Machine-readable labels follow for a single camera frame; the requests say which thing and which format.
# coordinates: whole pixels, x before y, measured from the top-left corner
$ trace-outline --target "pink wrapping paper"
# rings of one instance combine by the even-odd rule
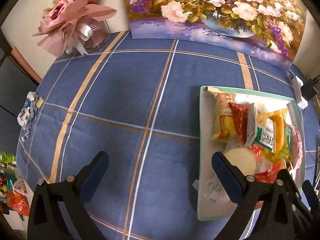
[[[116,10],[104,5],[88,4],[98,0],[55,0],[57,4],[43,18],[38,33],[32,36],[48,34],[38,46],[60,57],[66,47],[79,41],[74,35],[76,25],[81,17],[88,16],[97,21],[104,21],[116,14]]]

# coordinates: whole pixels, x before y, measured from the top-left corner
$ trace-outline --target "red snack bag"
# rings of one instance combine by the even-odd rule
[[[17,211],[19,214],[24,216],[29,216],[30,207],[27,200],[27,197],[24,195],[13,192],[10,190],[7,195],[7,205],[9,207],[12,207],[15,211]]]
[[[240,140],[245,144],[247,141],[247,121],[248,121],[248,111],[249,105],[238,105],[234,103],[229,103],[233,122],[235,124],[236,132]]]
[[[277,174],[281,170],[280,164],[274,164],[268,171],[258,173],[254,177],[259,182],[266,182],[266,183],[274,183],[277,177]]]

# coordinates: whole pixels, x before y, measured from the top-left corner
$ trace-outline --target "blue gripper pad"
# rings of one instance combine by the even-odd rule
[[[233,174],[231,169],[236,172],[236,169],[239,172],[239,175],[244,175],[236,166],[232,166],[228,159],[221,153],[215,152],[212,156],[212,168],[214,172],[217,174],[222,186],[227,192],[230,200],[233,203],[241,204],[243,188],[239,181],[236,179],[236,174]]]

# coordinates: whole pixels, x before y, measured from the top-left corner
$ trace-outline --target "orange plastic bag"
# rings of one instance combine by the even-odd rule
[[[30,207],[27,200],[27,197],[18,193],[9,191],[7,194],[7,205],[12,207],[19,214],[24,216],[29,216]]]

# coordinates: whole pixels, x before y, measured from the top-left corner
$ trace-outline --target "black cable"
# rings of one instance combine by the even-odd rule
[[[11,113],[9,110],[5,109],[3,106],[0,105],[0,107],[1,107],[4,111],[8,112],[9,114],[11,114],[11,115],[13,115],[15,118],[17,118],[17,116],[16,116],[15,114]]]

